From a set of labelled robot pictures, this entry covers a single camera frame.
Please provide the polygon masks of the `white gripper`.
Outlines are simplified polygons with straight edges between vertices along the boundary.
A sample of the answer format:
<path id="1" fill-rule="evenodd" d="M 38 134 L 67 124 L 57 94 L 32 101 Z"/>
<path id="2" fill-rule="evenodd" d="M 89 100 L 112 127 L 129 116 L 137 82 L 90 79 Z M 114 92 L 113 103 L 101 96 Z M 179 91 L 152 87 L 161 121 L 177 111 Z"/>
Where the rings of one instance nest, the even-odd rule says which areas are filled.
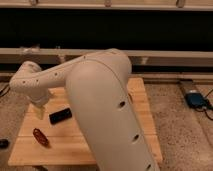
<path id="1" fill-rule="evenodd" d="M 48 89 L 37 90 L 30 95 L 30 101 L 37 106 L 34 108 L 34 112 L 38 119 L 42 120 L 44 118 L 45 108 L 42 106 L 47 104 L 50 98 L 51 93 Z"/>

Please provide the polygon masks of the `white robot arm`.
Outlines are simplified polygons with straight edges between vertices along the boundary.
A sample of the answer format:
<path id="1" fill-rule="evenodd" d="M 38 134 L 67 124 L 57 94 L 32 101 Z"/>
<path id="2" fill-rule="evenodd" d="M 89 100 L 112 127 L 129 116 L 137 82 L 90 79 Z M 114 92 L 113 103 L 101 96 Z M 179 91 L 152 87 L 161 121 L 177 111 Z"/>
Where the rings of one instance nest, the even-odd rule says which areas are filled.
<path id="1" fill-rule="evenodd" d="M 107 49 L 46 70 L 26 61 L 9 85 L 36 106 L 63 87 L 100 171 L 160 171 L 128 94 L 131 72 L 123 51 Z"/>

